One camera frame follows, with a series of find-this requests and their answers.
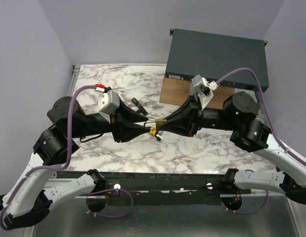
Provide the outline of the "small brass padlock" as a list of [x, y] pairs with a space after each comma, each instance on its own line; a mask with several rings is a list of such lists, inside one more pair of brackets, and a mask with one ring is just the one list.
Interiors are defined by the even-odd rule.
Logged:
[[154, 124], [154, 126], [156, 128], [158, 128], [159, 126], [161, 126], [163, 123], [166, 123], [167, 120], [166, 119], [157, 119], [157, 120], [154, 120], [154, 121], [146, 121], [143, 125], [146, 126], [147, 124]]

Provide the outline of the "yellow padlock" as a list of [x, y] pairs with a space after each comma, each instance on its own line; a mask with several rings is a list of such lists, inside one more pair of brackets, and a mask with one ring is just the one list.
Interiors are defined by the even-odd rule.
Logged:
[[158, 135], [158, 131], [156, 130], [156, 126], [151, 126], [151, 127], [150, 127], [149, 134], [150, 134], [151, 136], [155, 136], [155, 137]]

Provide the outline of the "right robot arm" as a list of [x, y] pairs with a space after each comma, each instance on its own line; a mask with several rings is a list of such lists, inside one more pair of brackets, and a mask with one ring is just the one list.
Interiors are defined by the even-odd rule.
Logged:
[[306, 158], [277, 142], [271, 128], [257, 120], [259, 110], [259, 103], [244, 91], [228, 97], [222, 109], [202, 109], [199, 98], [188, 96], [175, 112], [156, 123], [156, 131], [186, 137], [193, 137], [201, 128], [232, 131], [230, 141], [235, 146], [270, 161], [277, 170], [253, 173], [230, 168], [219, 184], [223, 192], [273, 191], [306, 204]]

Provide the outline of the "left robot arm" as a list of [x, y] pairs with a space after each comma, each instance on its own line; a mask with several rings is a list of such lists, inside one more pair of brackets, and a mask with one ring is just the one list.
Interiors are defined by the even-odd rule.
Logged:
[[104, 110], [94, 114], [86, 114], [75, 97], [65, 96], [54, 103], [47, 113], [52, 126], [35, 143], [14, 187], [0, 195], [0, 226], [4, 230], [34, 226], [68, 199], [103, 192], [106, 180], [94, 169], [64, 186], [45, 187], [53, 173], [68, 167], [79, 148], [76, 138], [112, 133], [117, 142], [128, 142], [149, 131], [142, 125], [147, 117], [130, 109], [120, 98], [104, 94], [101, 101]]

